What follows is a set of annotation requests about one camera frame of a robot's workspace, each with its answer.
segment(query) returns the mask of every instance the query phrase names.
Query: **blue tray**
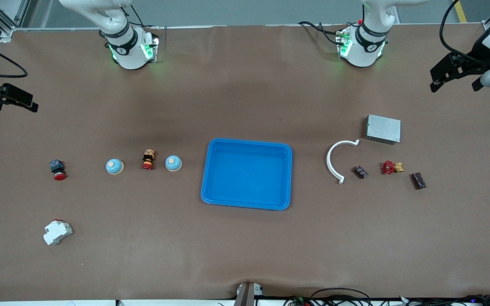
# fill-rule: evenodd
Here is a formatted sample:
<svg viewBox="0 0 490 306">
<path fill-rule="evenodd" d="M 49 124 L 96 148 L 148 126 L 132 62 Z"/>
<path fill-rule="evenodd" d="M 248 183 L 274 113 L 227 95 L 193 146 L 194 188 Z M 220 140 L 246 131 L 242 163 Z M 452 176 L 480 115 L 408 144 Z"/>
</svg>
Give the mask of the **blue tray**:
<svg viewBox="0 0 490 306">
<path fill-rule="evenodd" d="M 292 149 L 283 143 L 215 138 L 205 161 L 202 200 L 284 210 L 290 204 Z"/>
</svg>

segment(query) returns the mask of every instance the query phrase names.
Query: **cable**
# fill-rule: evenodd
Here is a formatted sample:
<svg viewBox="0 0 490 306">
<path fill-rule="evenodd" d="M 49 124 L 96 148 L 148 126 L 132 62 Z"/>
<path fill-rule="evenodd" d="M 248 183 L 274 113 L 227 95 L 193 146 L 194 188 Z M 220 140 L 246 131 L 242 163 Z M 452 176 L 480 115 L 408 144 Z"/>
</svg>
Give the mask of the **cable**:
<svg viewBox="0 0 490 306">
<path fill-rule="evenodd" d="M 453 304 L 461 304 L 463 306 L 467 303 L 479 303 L 482 306 L 490 306 L 490 295 L 469 295 L 463 298 L 457 298 L 456 300 L 433 298 L 431 300 L 424 301 L 420 298 L 409 298 L 406 306 L 453 306 Z"/>
<path fill-rule="evenodd" d="M 323 29 L 317 27 L 316 25 L 314 25 L 313 23 L 310 23 L 309 21 L 301 21 L 298 23 L 298 25 L 308 25 L 308 26 L 311 26 L 313 29 L 316 29 L 317 31 L 323 31 Z M 332 31 L 325 31 L 327 34 L 330 34 L 330 35 L 336 35 L 336 32 L 332 32 Z"/>
<path fill-rule="evenodd" d="M 288 301 L 291 301 L 294 298 L 294 296 L 291 296 L 290 298 L 286 299 L 286 301 L 282 304 L 282 306 L 286 306 Z"/>
<path fill-rule="evenodd" d="M 464 54 L 463 52 L 449 46 L 447 44 L 447 42 L 445 42 L 445 39 L 444 39 L 444 27 L 445 27 L 445 21 L 447 21 L 447 16 L 449 16 L 449 12 L 451 12 L 451 9 L 455 6 L 455 4 L 457 4 L 457 2 L 459 2 L 460 0 L 453 0 L 453 2 L 451 2 L 451 5 L 449 5 L 449 8 L 447 9 L 447 11 L 445 11 L 445 14 L 444 14 L 444 17 L 442 18 L 442 22 L 440 24 L 440 41 L 442 43 L 442 45 L 449 51 L 455 53 L 455 54 L 458 54 L 462 57 L 465 57 L 469 60 L 472 60 L 473 62 L 477 62 L 478 64 L 481 64 L 483 66 L 489 66 L 490 67 L 490 64 L 487 64 L 486 62 L 482 62 L 478 59 L 475 59 L 471 56 L 469 56 L 468 54 Z"/>
<path fill-rule="evenodd" d="M 363 296 L 365 296 L 366 299 L 356 298 L 356 297 L 349 296 L 349 295 L 341 295 L 341 296 L 334 295 L 334 296 L 329 296 L 327 299 L 334 300 L 334 298 L 341 298 L 342 299 L 342 302 L 352 302 L 352 304 L 354 304 L 354 305 L 356 305 L 356 304 L 353 302 L 353 299 L 354 300 L 359 300 L 359 301 L 362 300 L 362 301 L 367 302 L 369 306 L 372 306 L 372 300 L 371 300 L 371 298 L 370 298 L 369 295 L 365 294 L 364 292 L 362 292 L 360 290 L 356 290 L 356 289 L 352 289 L 352 288 L 333 287 L 333 288 L 320 289 L 320 290 L 317 290 L 317 291 L 313 292 L 309 298 L 312 300 L 313 299 L 313 296 L 315 296 L 315 294 L 321 293 L 323 291 L 335 291 L 335 290 L 356 292 L 358 294 L 362 294 Z"/>
<path fill-rule="evenodd" d="M 325 37 L 326 37 L 326 39 L 328 39 L 328 41 L 330 41 L 331 43 L 334 43 L 337 46 L 343 46 L 344 45 L 341 42 L 338 42 L 338 41 L 335 41 L 335 40 L 330 39 L 330 37 L 328 37 L 328 35 L 327 35 L 326 31 L 325 31 L 325 28 L 322 27 L 322 23 L 319 23 L 319 27 L 321 28 L 322 33 L 325 35 Z"/>
<path fill-rule="evenodd" d="M 24 69 L 24 67 L 22 67 L 19 64 L 17 64 L 17 62 L 15 62 L 15 61 L 11 60 L 10 58 L 4 56 L 3 54 L 0 54 L 0 56 L 2 58 L 6 59 L 11 64 L 13 64 L 16 67 L 18 67 L 23 72 L 23 74 L 21 74 L 21 75 L 0 75 L 0 77 L 5 77 L 5 78 L 21 78 L 21 77 L 27 77 L 28 76 L 28 72 Z"/>
<path fill-rule="evenodd" d="M 144 25 L 144 23 L 142 22 L 141 20 L 141 17 L 139 16 L 139 14 L 136 12 L 136 9 L 134 8 L 134 6 L 130 5 L 130 7 L 132 8 L 132 10 L 134 10 L 134 13 L 136 14 L 136 17 L 137 19 L 140 21 L 140 23 L 132 23 L 131 21 L 129 21 L 129 23 L 131 25 L 137 25 L 137 26 L 141 26 L 142 28 L 148 28 L 148 27 L 156 27 L 154 25 Z M 124 15 L 126 15 L 126 17 L 129 17 L 130 14 L 128 14 L 123 7 L 120 7 L 120 9 L 122 10 L 122 12 L 124 12 Z"/>
<path fill-rule="evenodd" d="M 131 8 L 132 8 L 132 10 L 134 11 L 134 14 L 136 14 L 137 19 L 139 19 L 139 20 L 140 20 L 141 26 L 142 26 L 142 27 L 144 27 L 145 25 L 143 24 L 143 22 L 142 22 L 142 20 L 141 20 L 141 17 L 140 17 L 140 16 L 137 14 L 136 9 L 134 8 L 134 6 L 130 4 L 130 7 L 131 7 Z"/>
</svg>

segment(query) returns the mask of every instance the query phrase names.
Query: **small electrical component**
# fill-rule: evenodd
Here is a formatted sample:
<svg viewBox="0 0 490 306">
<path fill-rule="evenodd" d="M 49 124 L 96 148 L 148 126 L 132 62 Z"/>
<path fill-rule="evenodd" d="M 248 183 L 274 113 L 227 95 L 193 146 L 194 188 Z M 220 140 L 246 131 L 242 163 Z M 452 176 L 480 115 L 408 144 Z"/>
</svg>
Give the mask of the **small electrical component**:
<svg viewBox="0 0 490 306">
<path fill-rule="evenodd" d="M 120 174 L 124 171 L 124 163 L 120 159 L 110 159 L 105 164 L 105 170 L 107 170 L 109 174 Z"/>
<path fill-rule="evenodd" d="M 426 184 L 424 183 L 424 180 L 422 179 L 420 172 L 412 174 L 411 178 L 412 178 L 413 183 L 415 184 L 416 190 L 426 188 Z"/>
<path fill-rule="evenodd" d="M 394 172 L 404 172 L 402 163 L 394 163 Z"/>
<path fill-rule="evenodd" d="M 171 155 L 165 159 L 165 168 L 171 172 L 179 171 L 182 167 L 181 158 L 176 155 Z"/>
<path fill-rule="evenodd" d="M 366 117 L 366 139 L 395 145 L 400 142 L 400 120 L 368 115 Z"/>
<path fill-rule="evenodd" d="M 65 178 L 67 178 L 65 170 L 66 167 L 64 166 L 64 163 L 62 163 L 60 160 L 54 159 L 50 162 L 50 171 L 54 173 L 55 180 L 65 180 Z"/>
<path fill-rule="evenodd" d="M 368 176 L 368 172 L 366 172 L 366 170 L 359 165 L 354 168 L 353 172 L 359 179 L 364 179 Z"/>
<path fill-rule="evenodd" d="M 143 153 L 143 166 L 142 166 L 142 168 L 145 170 L 154 169 L 154 159 L 155 159 L 154 150 L 145 151 Z"/>
<path fill-rule="evenodd" d="M 385 173 L 385 174 L 393 173 L 394 172 L 394 163 L 391 161 L 384 162 L 381 170 L 383 170 L 383 173 Z"/>
<path fill-rule="evenodd" d="M 62 220 L 55 219 L 49 225 L 45 226 L 45 234 L 43 238 L 46 244 L 54 246 L 60 243 L 60 240 L 66 238 L 70 234 L 73 234 L 73 230 L 69 223 L 65 223 Z"/>
</svg>

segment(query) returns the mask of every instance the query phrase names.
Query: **blue round button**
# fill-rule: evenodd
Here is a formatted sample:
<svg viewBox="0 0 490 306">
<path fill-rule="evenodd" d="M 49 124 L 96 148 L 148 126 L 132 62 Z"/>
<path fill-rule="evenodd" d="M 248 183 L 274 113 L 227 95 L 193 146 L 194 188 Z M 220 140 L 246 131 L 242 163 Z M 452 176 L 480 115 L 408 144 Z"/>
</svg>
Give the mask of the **blue round button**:
<svg viewBox="0 0 490 306">
<path fill-rule="evenodd" d="M 178 156 L 171 155 L 165 159 L 165 168 L 169 171 L 178 171 L 182 167 L 181 159 Z"/>
<path fill-rule="evenodd" d="M 105 164 L 105 170 L 109 174 L 119 174 L 124 170 L 124 163 L 120 159 L 110 159 Z"/>
</svg>

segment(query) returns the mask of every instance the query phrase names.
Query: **gray floor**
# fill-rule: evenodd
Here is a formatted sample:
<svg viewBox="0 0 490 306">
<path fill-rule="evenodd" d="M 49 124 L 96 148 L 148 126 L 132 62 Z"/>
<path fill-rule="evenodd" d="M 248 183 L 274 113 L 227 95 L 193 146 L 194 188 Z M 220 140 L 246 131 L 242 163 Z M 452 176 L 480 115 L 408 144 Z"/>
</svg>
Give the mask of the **gray floor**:
<svg viewBox="0 0 490 306">
<path fill-rule="evenodd" d="M 439 23 L 450 0 L 431 0 L 421 6 L 399 8 L 402 23 Z M 146 25 L 273 25 L 299 23 L 346 23 L 362 17 L 359 0 L 135 0 L 134 8 Z M 58 0 L 40 0 L 29 27 L 92 27 L 92 23 L 67 10 Z M 130 8 L 132 22 L 137 22 Z M 453 12 L 448 23 L 457 23 Z"/>
</svg>

